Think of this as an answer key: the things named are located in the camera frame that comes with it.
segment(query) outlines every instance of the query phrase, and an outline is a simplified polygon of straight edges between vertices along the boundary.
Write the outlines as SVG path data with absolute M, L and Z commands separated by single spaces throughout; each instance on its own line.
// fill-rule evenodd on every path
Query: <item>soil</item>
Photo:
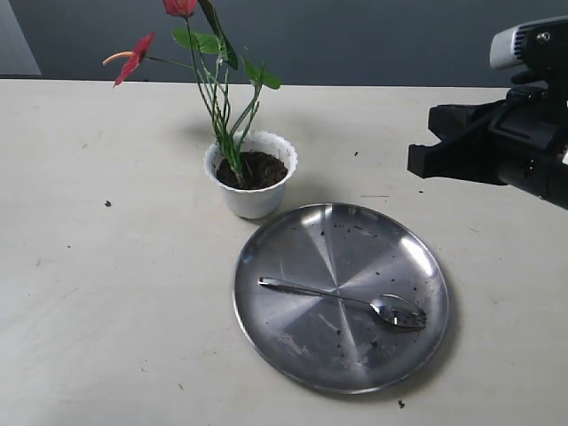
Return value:
M 241 153 L 246 185 L 240 187 L 237 177 L 224 159 L 217 170 L 217 179 L 231 188 L 256 190 L 278 184 L 288 174 L 288 169 L 282 161 L 270 154 L 251 151 Z

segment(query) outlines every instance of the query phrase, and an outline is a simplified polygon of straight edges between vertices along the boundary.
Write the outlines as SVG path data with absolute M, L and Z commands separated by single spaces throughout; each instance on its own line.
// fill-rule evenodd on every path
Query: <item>table surface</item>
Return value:
M 203 171 L 212 137 L 195 86 L 111 87 L 0 81 L 0 424 L 565 424 L 566 211 L 406 171 L 408 145 L 436 142 L 430 107 L 505 90 L 261 97 L 255 128 L 299 157 L 280 211 L 376 209 L 432 248 L 450 284 L 436 358 L 399 386 L 338 398 L 280 375 L 239 328 L 234 266 L 262 221 L 230 213 Z M 249 94 L 235 87 L 234 107 Z

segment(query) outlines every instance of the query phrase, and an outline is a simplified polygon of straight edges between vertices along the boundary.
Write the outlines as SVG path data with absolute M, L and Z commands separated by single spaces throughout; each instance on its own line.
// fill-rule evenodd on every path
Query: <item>green leaf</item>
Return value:
M 256 67 L 252 62 L 246 58 L 242 58 L 245 64 L 245 72 L 250 80 L 253 82 L 261 83 L 262 85 L 278 90 L 281 85 L 280 78 L 276 75 L 268 73 L 263 67 Z
M 187 28 L 174 28 L 172 35 L 174 36 L 174 40 L 186 49 L 199 50 L 209 55 L 217 55 L 221 52 L 221 43 L 214 34 L 198 33 L 192 30 L 192 38 L 190 41 Z
M 219 17 L 217 16 L 217 11 L 215 7 L 210 2 L 210 0 L 199 0 L 199 6 L 203 10 L 203 14 L 209 23 L 209 26 L 213 30 L 213 33 L 219 38 L 219 40 L 223 40 L 223 45 L 225 46 L 226 52 L 224 52 L 224 60 L 229 64 L 232 69 L 239 69 L 239 61 L 237 59 L 237 54 L 234 51 L 234 48 L 229 43 L 227 36 L 223 32 L 221 28 L 221 24 L 219 23 Z

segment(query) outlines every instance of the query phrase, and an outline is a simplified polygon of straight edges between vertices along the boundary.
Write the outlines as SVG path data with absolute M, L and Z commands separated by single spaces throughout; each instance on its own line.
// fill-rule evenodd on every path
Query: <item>plant pot rim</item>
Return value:
M 274 184 L 272 186 L 267 186 L 266 188 L 262 188 L 262 189 L 238 189 L 238 188 L 233 188 L 232 186 L 228 186 L 225 185 L 223 182 L 221 182 L 219 179 L 217 179 L 217 176 L 215 176 L 215 171 L 213 170 L 213 167 L 211 167 L 210 164 L 208 164 L 208 160 L 210 158 L 213 157 L 213 153 L 214 151 L 218 150 L 218 143 L 215 142 L 214 144 L 211 144 L 209 146 L 209 149 L 207 150 L 207 152 L 205 153 L 205 156 L 203 157 L 203 166 L 205 167 L 205 171 L 207 172 L 207 174 L 209 175 L 209 178 L 215 182 L 217 185 L 229 190 L 229 191 L 234 191 L 236 193 L 265 193 L 267 191 L 271 191 L 272 189 L 274 189 L 277 186 L 281 186 L 284 185 L 294 174 L 294 172 L 296 171 L 296 165 L 297 165 L 297 153 L 296 150 L 294 149 L 294 146 L 288 142 L 286 139 L 284 139 L 282 136 L 278 136 L 275 133 L 271 133 L 269 131 L 263 131 L 263 130 L 252 130 L 248 133 L 247 138 L 257 138 L 257 137 L 268 137 L 268 138 L 272 138 L 272 139 L 278 139 L 279 142 L 281 142 L 282 145 L 284 145 L 290 152 L 290 157 L 292 158 L 292 161 L 290 162 L 290 166 L 288 167 L 288 173 L 286 174 L 286 176 L 277 184 Z

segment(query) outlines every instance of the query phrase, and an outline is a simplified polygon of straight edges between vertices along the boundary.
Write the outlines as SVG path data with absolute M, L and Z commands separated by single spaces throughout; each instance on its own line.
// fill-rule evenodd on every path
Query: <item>stainless steel plate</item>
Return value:
M 372 300 L 384 293 L 421 306 L 420 332 L 393 330 L 364 305 L 261 288 L 261 276 Z M 364 393 L 405 379 L 446 331 L 446 283 L 438 263 L 404 226 L 370 209 L 319 204 L 261 227 L 241 252 L 234 307 L 241 328 L 274 368 L 319 391 Z

